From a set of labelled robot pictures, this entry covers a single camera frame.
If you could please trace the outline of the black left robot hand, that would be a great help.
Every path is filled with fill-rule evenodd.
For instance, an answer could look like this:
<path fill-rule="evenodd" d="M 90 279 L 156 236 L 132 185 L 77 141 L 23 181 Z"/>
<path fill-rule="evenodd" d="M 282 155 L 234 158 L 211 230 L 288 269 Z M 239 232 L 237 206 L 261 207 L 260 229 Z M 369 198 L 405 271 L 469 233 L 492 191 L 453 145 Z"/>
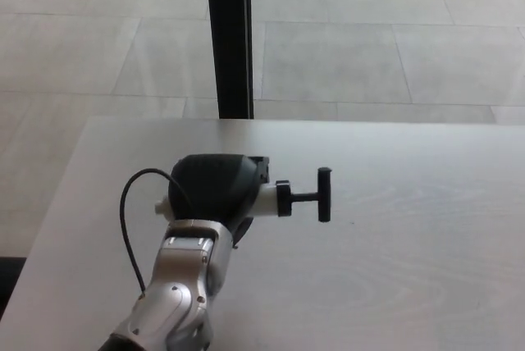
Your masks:
<path fill-rule="evenodd" d="M 223 224 L 238 244 L 253 218 L 251 207 L 269 182 L 269 158 L 241 154 L 193 154 L 171 171 L 168 201 L 177 220 Z"/>

